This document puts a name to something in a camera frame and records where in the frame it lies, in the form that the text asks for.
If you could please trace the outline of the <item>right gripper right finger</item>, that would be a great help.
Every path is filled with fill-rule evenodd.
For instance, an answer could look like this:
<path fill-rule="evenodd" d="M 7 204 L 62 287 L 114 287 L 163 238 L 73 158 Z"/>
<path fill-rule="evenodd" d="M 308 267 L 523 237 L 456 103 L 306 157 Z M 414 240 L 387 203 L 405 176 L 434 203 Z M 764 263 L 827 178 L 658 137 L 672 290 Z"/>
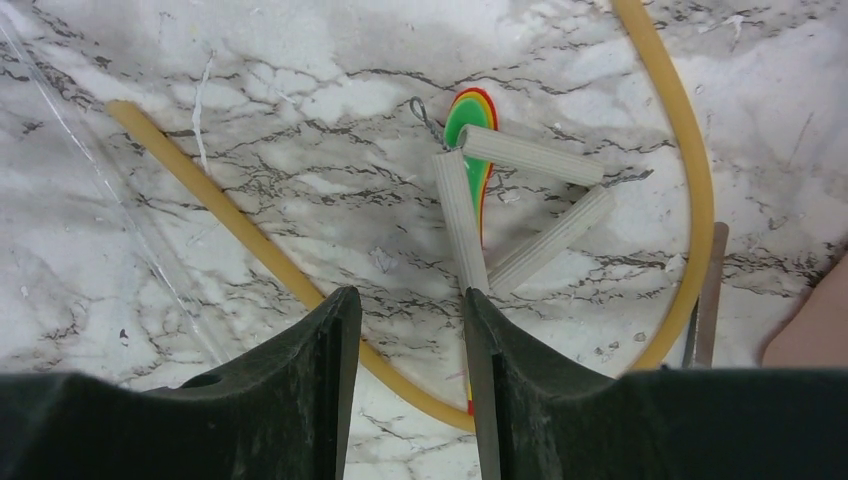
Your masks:
<path fill-rule="evenodd" d="M 486 479 L 843 479 L 843 369 L 669 369 L 610 378 L 463 298 Z"/>

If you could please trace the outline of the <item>yellow rubber tubing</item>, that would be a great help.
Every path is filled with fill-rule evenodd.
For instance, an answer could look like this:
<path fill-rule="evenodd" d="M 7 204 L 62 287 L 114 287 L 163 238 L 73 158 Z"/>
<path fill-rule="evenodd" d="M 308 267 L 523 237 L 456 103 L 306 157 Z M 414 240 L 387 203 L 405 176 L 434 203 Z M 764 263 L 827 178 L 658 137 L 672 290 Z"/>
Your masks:
<path fill-rule="evenodd" d="M 616 1 L 613 6 L 641 56 L 677 137 L 690 197 L 690 250 L 685 273 L 665 319 L 631 365 L 632 370 L 648 370 L 660 365 L 682 333 L 706 279 L 714 233 L 714 191 L 710 162 L 694 110 L 653 21 L 640 1 Z M 113 100 L 106 109 L 305 307 L 314 309 L 324 300 L 322 292 L 298 266 L 136 104 Z M 446 425 L 474 432 L 474 419 L 467 412 L 438 400 L 407 380 L 365 341 L 359 343 L 359 350 L 362 365 L 408 404 Z"/>

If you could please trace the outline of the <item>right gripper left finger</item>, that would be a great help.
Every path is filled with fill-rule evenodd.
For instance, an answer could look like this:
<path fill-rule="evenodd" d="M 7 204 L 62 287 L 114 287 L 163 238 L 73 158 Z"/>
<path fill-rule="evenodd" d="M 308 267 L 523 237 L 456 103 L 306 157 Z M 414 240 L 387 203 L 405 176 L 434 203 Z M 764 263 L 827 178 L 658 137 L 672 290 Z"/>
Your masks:
<path fill-rule="evenodd" d="M 1 378 L 5 479 L 340 479 L 362 320 L 342 287 L 176 388 L 80 373 Z"/>

